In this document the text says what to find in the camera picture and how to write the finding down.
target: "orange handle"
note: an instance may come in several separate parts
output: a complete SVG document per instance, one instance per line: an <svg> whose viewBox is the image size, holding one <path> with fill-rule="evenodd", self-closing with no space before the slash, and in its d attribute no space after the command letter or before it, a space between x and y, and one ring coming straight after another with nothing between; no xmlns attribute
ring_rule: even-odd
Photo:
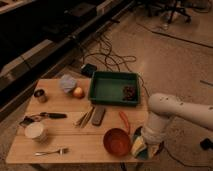
<svg viewBox="0 0 213 171"><path fill-rule="evenodd" d="M126 114L123 111L120 111L119 115L120 115L121 119L124 121L124 124L127 129L127 134L130 134L130 123L129 123L129 120L128 120Z"/></svg>

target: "fork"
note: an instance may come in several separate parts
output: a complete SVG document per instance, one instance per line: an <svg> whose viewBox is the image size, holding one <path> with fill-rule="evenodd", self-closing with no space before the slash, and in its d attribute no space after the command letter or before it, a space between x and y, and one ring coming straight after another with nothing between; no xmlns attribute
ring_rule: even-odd
<svg viewBox="0 0 213 171"><path fill-rule="evenodd" d="M60 148L56 151L36 152L35 156L43 156L43 155L53 154L53 153L58 153L58 154L62 155L62 154L65 154L67 152L69 152L69 148Z"/></svg>

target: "chopsticks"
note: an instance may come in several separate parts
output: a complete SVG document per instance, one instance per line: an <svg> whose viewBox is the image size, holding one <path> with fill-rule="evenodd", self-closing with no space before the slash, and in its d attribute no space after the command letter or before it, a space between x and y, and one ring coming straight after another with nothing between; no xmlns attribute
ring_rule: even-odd
<svg viewBox="0 0 213 171"><path fill-rule="evenodd" d="M78 119L74 125L76 127L80 127L80 128L84 128L87 123L89 122L91 116L92 116L92 113L94 111L95 107L92 107L92 109L90 109L89 112L86 112L80 119Z"/></svg>

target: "white cup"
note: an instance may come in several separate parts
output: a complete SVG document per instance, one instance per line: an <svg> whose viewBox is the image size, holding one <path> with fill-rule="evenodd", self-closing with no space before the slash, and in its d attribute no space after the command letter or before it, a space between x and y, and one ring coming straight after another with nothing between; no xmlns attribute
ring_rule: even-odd
<svg viewBox="0 0 213 171"><path fill-rule="evenodd" d="M25 136L37 142L47 139L47 130L41 122L33 122L25 128Z"/></svg>

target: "green plastic bin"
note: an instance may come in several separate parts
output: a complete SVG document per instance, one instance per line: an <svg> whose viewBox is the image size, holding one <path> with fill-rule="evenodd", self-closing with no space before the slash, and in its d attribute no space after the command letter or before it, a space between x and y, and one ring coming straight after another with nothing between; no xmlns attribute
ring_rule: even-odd
<svg viewBox="0 0 213 171"><path fill-rule="evenodd" d="M123 100L123 88L134 86L134 100ZM96 71L92 76L89 99L93 104L136 106L140 103L140 88L136 73Z"/></svg>

